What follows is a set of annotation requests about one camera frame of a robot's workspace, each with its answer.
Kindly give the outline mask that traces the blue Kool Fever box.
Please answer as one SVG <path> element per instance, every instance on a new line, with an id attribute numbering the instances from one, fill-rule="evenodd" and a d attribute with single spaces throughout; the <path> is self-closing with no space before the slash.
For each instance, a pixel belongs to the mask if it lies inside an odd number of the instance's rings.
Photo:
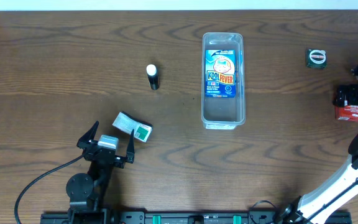
<path id="1" fill-rule="evenodd" d="M 206 97 L 236 96 L 236 55 L 234 49 L 208 49 L 204 55 L 204 92 Z"/>

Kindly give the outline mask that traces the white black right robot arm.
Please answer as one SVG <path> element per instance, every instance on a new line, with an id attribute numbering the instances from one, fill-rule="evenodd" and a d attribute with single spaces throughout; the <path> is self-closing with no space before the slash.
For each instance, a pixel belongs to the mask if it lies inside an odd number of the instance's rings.
<path id="1" fill-rule="evenodd" d="M 337 88 L 334 104 L 340 109 L 358 106 L 358 66 L 352 69 L 355 85 Z M 351 141 L 345 163 L 323 184 L 295 200 L 274 223 L 325 223 L 328 217 L 358 194 L 358 134 Z"/>

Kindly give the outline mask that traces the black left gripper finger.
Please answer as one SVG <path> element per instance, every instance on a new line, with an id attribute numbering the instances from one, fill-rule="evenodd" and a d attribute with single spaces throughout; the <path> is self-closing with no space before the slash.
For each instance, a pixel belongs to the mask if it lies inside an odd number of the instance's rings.
<path id="1" fill-rule="evenodd" d="M 94 137 L 96 135 L 97 129 L 99 126 L 99 121 L 96 121 L 94 125 L 84 134 L 82 137 L 79 138 L 76 146 L 80 149 L 89 149 L 97 144 L 94 141 Z"/>
<path id="2" fill-rule="evenodd" d="M 127 163 L 134 163 L 134 157 L 135 157 L 135 149 L 134 149 L 134 130 L 131 132 L 131 136 L 129 139 L 129 143 L 127 145 L 126 149 L 126 162 Z"/>

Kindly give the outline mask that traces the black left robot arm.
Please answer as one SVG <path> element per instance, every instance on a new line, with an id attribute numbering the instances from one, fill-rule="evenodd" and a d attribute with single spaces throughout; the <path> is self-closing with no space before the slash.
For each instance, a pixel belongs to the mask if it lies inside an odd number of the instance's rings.
<path id="1" fill-rule="evenodd" d="M 124 168 L 134 162 L 134 132 L 131 132 L 125 156 L 117 156 L 119 140 L 112 136 L 101 136 L 95 140 L 99 122 L 79 138 L 77 147 L 82 157 L 90 161 L 86 173 L 73 175 L 66 185 L 70 198 L 69 223 L 119 223 L 119 215 L 110 208 L 104 208 L 104 196 L 114 168 Z"/>

